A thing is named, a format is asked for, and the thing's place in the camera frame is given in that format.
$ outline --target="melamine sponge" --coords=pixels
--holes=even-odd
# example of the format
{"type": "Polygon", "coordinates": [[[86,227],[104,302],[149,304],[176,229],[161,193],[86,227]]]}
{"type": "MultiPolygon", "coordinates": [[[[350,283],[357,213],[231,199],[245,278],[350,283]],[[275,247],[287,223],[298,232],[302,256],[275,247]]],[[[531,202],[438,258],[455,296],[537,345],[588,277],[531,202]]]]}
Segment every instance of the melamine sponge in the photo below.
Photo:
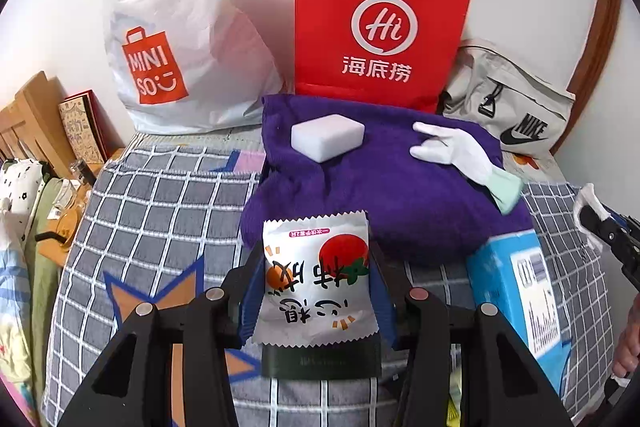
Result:
{"type": "Polygon", "coordinates": [[[339,114],[291,127],[291,147],[318,163],[360,147],[363,139],[364,125],[339,114]]]}

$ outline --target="screw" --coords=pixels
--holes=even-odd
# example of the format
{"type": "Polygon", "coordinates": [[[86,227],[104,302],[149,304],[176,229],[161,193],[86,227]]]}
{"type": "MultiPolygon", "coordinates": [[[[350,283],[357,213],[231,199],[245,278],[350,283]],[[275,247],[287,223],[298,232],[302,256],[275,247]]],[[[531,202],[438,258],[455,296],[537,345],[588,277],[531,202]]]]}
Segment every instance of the screw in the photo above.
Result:
{"type": "Polygon", "coordinates": [[[136,306],[136,313],[141,317],[148,315],[154,310],[153,304],[149,304],[148,302],[143,302],[136,306]]]}
{"type": "Polygon", "coordinates": [[[481,305],[480,311],[490,317],[494,317],[498,314],[498,308],[496,308],[495,305],[491,304],[491,302],[485,302],[483,305],[481,305]]]}
{"type": "Polygon", "coordinates": [[[411,288],[409,296],[417,301],[426,301],[429,298],[429,292],[424,288],[411,288]]]}
{"type": "Polygon", "coordinates": [[[218,301],[225,296],[225,291],[222,288],[209,288],[206,296],[210,301],[218,301]]]}

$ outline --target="human hand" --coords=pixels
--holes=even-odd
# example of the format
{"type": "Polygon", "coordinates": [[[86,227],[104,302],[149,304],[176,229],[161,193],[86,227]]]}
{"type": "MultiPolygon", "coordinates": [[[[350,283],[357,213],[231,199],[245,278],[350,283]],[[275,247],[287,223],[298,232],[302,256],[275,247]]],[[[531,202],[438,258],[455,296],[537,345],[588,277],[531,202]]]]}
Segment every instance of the human hand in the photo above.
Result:
{"type": "Polygon", "coordinates": [[[638,367],[640,356],[640,293],[629,310],[626,328],[620,335],[613,355],[613,374],[624,378],[638,367]]]}

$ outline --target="white circle logo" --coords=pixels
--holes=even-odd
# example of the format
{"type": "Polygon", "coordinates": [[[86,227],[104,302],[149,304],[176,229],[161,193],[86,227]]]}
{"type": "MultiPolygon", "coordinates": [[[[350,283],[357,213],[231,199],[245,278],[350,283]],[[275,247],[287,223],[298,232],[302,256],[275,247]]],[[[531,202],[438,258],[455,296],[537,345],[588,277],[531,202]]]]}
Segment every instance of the white circle logo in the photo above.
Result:
{"type": "Polygon", "coordinates": [[[414,43],[415,38],[418,35],[418,17],[415,16],[415,12],[403,0],[365,0],[360,3],[356,8],[356,11],[353,12],[353,16],[351,17],[351,33],[353,33],[353,37],[356,39],[356,42],[368,52],[383,56],[397,55],[405,51],[414,43]],[[367,24],[365,26],[365,29],[369,30],[366,38],[362,35],[362,31],[360,29],[360,20],[362,19],[362,15],[371,6],[379,3],[393,4],[404,11],[407,18],[406,22],[409,24],[409,32],[404,40],[399,36],[399,32],[401,32],[402,24],[406,22],[401,16],[399,17],[398,14],[394,12],[392,12],[385,20],[386,14],[389,12],[386,7],[383,7],[380,10],[378,16],[371,24],[367,24]],[[388,51],[384,51],[384,49],[374,46],[372,41],[376,38],[378,29],[381,30],[380,36],[378,37],[380,41],[384,41],[387,36],[389,36],[390,40],[401,42],[395,48],[388,51]]]}

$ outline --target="green fabric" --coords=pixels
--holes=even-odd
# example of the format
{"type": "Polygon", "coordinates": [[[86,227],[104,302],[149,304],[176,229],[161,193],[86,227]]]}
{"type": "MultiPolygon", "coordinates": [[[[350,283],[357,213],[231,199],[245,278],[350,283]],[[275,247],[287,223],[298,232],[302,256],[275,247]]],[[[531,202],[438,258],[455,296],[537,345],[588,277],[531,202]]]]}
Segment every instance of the green fabric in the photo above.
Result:
{"type": "Polygon", "coordinates": [[[47,343],[49,342],[51,315],[60,284],[60,267],[43,255],[37,254],[35,235],[44,232],[47,226],[47,216],[61,186],[62,180],[56,178],[47,183],[40,196],[31,231],[24,245],[24,257],[31,284],[31,363],[33,365],[31,376],[33,397],[40,417],[40,425],[47,425],[44,417],[40,416],[40,402],[46,378],[47,343]]]}
{"type": "Polygon", "coordinates": [[[509,214],[520,199],[524,181],[514,174],[492,165],[486,187],[491,191],[502,215],[509,214]]]}

